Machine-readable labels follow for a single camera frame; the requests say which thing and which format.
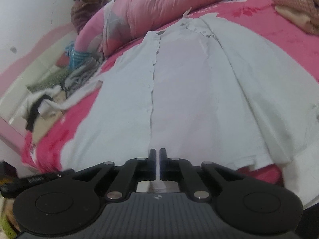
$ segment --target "purple jacket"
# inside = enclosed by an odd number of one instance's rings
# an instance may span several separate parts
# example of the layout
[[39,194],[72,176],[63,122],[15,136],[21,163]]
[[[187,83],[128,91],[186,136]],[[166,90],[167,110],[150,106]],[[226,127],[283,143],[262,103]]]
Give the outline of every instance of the purple jacket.
[[71,9],[71,22],[74,25],[77,33],[84,28],[85,24],[98,12],[108,0],[97,0],[96,2],[83,2],[76,0]]

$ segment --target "white wall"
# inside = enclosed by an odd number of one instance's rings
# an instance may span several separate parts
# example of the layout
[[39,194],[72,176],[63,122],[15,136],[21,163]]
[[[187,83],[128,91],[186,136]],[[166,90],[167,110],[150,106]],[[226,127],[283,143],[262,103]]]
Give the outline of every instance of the white wall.
[[73,0],[0,0],[0,74],[49,31],[69,22]]
[[17,169],[19,177],[34,175],[28,168],[22,165],[20,156],[0,140],[0,161],[6,161]]

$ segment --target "pink quilt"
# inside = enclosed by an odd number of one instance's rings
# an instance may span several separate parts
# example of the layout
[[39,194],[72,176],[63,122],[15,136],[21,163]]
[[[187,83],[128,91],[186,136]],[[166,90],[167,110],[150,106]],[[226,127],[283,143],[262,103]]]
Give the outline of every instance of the pink quilt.
[[[281,47],[319,81],[319,68],[316,67],[319,60],[318,37],[305,34],[296,26],[279,16],[274,10],[271,0],[220,2],[193,12],[189,17],[198,18],[204,14],[214,12],[218,13],[218,17],[226,18],[227,20],[249,28]],[[135,40],[112,55],[104,64],[102,71],[105,72],[109,70],[120,55],[140,42],[141,39]],[[77,127],[89,113],[97,95],[98,90],[71,108],[65,116],[54,125],[36,148],[31,143],[31,134],[28,134],[21,152],[22,161],[37,168],[41,172],[61,170],[61,149],[73,138]],[[267,182],[279,183],[281,181],[280,170],[275,165],[267,166],[252,173],[245,168],[241,171]]]

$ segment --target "gray ridged panel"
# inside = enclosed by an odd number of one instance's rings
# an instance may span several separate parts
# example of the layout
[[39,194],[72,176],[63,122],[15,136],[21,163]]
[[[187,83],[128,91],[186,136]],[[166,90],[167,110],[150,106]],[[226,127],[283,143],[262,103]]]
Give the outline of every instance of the gray ridged panel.
[[[42,237],[29,234],[19,236],[19,239],[39,238]],[[299,237],[292,232],[268,237],[238,231],[219,219],[208,204],[195,203],[184,193],[132,193],[125,202],[107,205],[91,226],[73,235],[59,237],[59,239],[114,238],[297,239]]]

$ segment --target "silver rivet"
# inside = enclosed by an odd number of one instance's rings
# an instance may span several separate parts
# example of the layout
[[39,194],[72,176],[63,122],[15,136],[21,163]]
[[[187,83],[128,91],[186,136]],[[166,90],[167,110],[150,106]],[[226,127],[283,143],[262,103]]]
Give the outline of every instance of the silver rivet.
[[111,191],[106,195],[109,199],[119,199],[123,196],[119,191]]
[[206,199],[209,197],[209,193],[207,191],[196,191],[194,196],[198,199]]

